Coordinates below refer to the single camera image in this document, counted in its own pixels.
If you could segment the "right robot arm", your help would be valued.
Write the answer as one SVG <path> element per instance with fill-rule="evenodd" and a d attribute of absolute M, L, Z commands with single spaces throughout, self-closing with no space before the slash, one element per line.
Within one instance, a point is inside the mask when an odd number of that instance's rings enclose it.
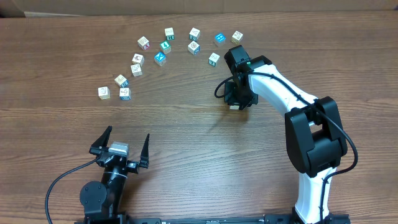
<path fill-rule="evenodd" d="M 232 76 L 221 82 L 224 102 L 243 110 L 267 100 L 283 117 L 288 157 L 299 173 L 298 199 L 290 214 L 258 218 L 174 219 L 174 223 L 350 223 L 328 209 L 331 178 L 347 152 L 347 135 L 330 97 L 318 99 L 284 78 L 265 56 L 251 58 L 242 45 L 225 55 Z"/>

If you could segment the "wooden block yellow top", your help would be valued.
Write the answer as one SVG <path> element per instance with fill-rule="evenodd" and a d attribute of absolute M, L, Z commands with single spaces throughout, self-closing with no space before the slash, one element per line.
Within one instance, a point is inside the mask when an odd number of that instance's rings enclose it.
<path fill-rule="evenodd" d="M 239 105 L 231 105 L 229 106 L 230 110 L 239 110 Z"/>

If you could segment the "wooden block green 7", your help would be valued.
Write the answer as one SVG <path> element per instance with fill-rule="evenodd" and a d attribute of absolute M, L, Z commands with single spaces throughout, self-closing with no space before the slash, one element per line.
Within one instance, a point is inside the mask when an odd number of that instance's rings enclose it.
<path fill-rule="evenodd" d="M 208 58 L 208 63 L 215 67 L 215 66 L 217 66 L 219 59 L 220 59 L 220 56 L 213 52 Z"/>

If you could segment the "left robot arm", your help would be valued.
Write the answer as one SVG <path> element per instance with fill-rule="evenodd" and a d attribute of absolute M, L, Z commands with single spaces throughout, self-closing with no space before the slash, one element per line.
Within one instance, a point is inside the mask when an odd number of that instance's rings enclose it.
<path fill-rule="evenodd" d="M 104 169 L 100 181 L 85 184 L 80 192 L 85 220 L 89 222 L 109 220 L 119 215 L 127 175 L 138 172 L 141 164 L 128 159 L 128 144 L 114 142 L 108 145 L 111 131 L 112 127 L 108 126 L 89 150 L 90 154 L 96 156 L 94 163 Z"/>

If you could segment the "wooden block letter I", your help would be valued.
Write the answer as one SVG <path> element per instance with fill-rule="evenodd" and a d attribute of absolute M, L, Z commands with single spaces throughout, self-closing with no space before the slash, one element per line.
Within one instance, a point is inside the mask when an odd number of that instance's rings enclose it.
<path fill-rule="evenodd" d="M 143 74 L 140 64 L 131 65 L 131 72 L 134 77 L 141 76 Z"/>

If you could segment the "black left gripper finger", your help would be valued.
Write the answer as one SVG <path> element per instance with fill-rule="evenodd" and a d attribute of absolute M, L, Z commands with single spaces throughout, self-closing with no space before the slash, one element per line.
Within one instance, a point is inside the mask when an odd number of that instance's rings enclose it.
<path fill-rule="evenodd" d="M 141 157 L 139 161 L 139 167 L 145 169 L 149 167 L 149 138 L 150 134 L 148 133 L 141 151 Z"/>
<path fill-rule="evenodd" d="M 108 151 L 108 141 L 112 131 L 112 126 L 108 126 L 104 133 L 90 146 L 89 152 L 106 152 Z"/>

